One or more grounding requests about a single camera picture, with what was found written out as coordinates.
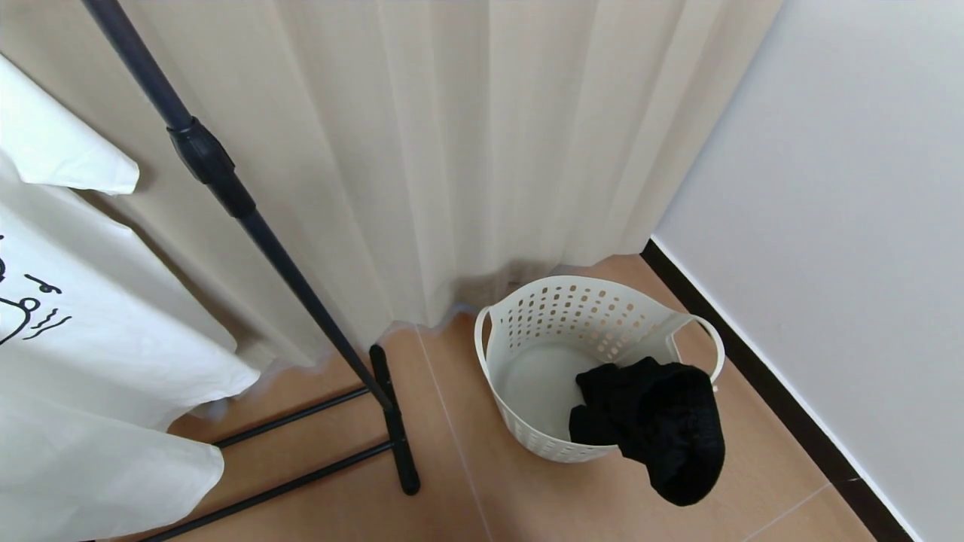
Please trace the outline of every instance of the cartoon face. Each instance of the cartoon face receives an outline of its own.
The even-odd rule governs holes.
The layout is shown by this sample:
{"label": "cartoon face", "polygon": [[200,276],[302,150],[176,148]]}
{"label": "cartoon face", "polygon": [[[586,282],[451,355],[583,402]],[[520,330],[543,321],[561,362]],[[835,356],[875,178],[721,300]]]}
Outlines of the cartoon face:
{"label": "cartoon face", "polygon": [[[21,292],[35,288],[37,294],[8,295],[6,292],[12,292],[14,286]],[[56,296],[62,294],[55,285],[28,273],[15,274],[0,257],[0,345],[15,339],[35,339],[67,323],[71,316],[60,314],[59,309],[52,307],[56,305]]]}

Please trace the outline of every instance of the cartoon print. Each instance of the cartoon print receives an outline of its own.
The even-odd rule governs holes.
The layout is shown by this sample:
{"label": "cartoon print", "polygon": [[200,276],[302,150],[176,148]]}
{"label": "cartoon print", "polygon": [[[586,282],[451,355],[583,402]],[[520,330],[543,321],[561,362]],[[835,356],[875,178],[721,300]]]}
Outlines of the cartoon print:
{"label": "cartoon print", "polygon": [[[29,274],[22,275],[27,281],[36,283],[38,291],[47,305],[54,299],[49,299],[49,294],[61,295],[64,292],[55,285],[33,277]],[[4,281],[12,281],[13,277],[8,276],[7,263],[0,257],[0,345],[8,340],[18,338],[21,340],[31,340],[40,336],[45,331],[60,327],[67,323],[72,316],[60,316],[59,309],[53,309],[46,315],[40,309],[44,303],[36,297],[22,297],[20,299],[7,299],[4,297]]]}

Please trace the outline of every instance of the white t-shirt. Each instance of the white t-shirt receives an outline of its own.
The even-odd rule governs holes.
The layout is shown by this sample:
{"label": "white t-shirt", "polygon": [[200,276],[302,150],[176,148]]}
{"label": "white t-shirt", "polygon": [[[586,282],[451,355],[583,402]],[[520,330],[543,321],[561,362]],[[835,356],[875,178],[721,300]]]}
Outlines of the white t-shirt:
{"label": "white t-shirt", "polygon": [[219,450],[161,431],[258,372],[131,229],[66,188],[137,177],[0,57],[0,539],[166,525],[221,476]]}

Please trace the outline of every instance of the tile floor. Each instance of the tile floor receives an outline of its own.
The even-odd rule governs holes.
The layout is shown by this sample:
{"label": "tile floor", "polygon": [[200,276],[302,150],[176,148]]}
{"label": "tile floor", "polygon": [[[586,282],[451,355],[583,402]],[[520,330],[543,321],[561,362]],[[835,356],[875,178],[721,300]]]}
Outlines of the tile floor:
{"label": "tile floor", "polygon": [[[584,272],[683,309],[640,257],[612,257]],[[662,501],[645,468],[618,454],[576,465],[530,454],[498,415],[475,359],[472,322],[463,314],[441,332],[413,328],[384,343],[422,479],[417,496],[401,493],[385,453],[176,540],[872,540],[732,365],[717,394],[726,466],[713,492],[694,506]],[[686,362],[710,363],[712,343],[695,325],[677,334],[677,344]],[[210,442],[355,386],[337,361],[323,374],[289,370],[265,392],[234,402],[223,420],[184,418],[172,432]],[[364,398],[228,448],[225,476],[197,512],[377,444],[384,431],[377,404]]]}

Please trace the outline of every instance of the basket handle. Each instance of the basket handle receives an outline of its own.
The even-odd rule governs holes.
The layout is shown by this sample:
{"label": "basket handle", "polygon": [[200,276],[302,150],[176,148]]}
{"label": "basket handle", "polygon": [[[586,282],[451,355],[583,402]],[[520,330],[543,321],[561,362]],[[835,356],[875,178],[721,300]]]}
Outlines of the basket handle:
{"label": "basket handle", "polygon": [[489,376],[489,364],[485,361],[485,346],[482,344],[482,329],[485,327],[485,317],[489,315],[489,308],[479,311],[479,315],[475,317],[475,355],[479,358],[479,364],[482,366],[482,372],[485,373],[485,379],[492,382],[492,378]]}
{"label": "basket handle", "polygon": [[713,345],[716,347],[716,368],[713,369],[713,374],[710,375],[710,382],[715,384],[716,378],[719,377],[720,372],[723,370],[723,364],[726,362],[726,350],[723,348],[723,339],[721,339],[720,334],[716,332],[716,328],[703,316],[697,316],[696,314],[690,314],[689,316],[703,326],[703,329],[707,330],[710,338],[713,339]]}

